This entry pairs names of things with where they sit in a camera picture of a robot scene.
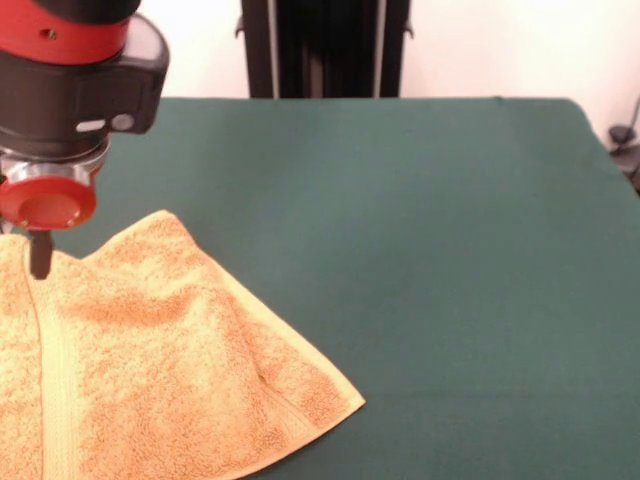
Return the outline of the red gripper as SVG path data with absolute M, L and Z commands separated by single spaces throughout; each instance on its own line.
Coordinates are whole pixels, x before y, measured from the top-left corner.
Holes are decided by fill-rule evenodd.
M 79 180 L 58 174 L 35 175 L 1 184 L 1 217 L 29 233 L 29 269 L 44 280 L 51 269 L 53 240 L 50 231 L 85 223 L 97 206 L 94 178 Z

